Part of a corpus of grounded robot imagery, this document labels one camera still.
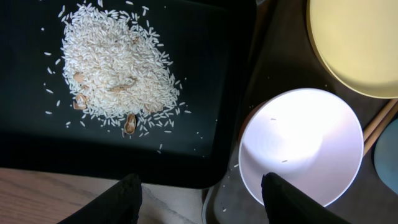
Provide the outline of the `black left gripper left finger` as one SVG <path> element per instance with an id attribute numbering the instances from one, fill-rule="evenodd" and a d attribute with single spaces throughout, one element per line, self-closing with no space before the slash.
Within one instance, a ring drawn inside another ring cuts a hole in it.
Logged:
<path id="1" fill-rule="evenodd" d="M 60 224 L 137 224 L 142 184 L 129 174 Z"/>

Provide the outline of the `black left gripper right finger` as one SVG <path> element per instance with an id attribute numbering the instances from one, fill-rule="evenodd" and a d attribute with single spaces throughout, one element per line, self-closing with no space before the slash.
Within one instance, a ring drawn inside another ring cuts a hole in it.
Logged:
<path id="1" fill-rule="evenodd" d="M 349 224 L 273 172 L 261 187 L 270 224 Z"/>

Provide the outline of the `white bowl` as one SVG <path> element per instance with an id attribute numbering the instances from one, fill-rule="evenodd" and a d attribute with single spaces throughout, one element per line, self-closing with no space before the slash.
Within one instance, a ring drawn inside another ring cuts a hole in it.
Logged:
<path id="1" fill-rule="evenodd" d="M 328 91 L 300 88 L 253 109 L 241 129 L 238 164 L 258 203 L 262 177 L 273 172 L 327 207 L 353 183 L 363 154 L 363 130 L 351 107 Z"/>

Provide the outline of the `pile of rice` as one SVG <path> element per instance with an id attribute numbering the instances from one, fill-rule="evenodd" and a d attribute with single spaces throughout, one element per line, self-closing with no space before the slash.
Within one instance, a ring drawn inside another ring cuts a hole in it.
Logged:
<path id="1" fill-rule="evenodd" d="M 62 76 L 71 108 L 97 119 L 118 146 L 183 149 L 175 121 L 187 113 L 157 34 L 135 13 L 82 2 L 58 14 L 64 25 Z"/>

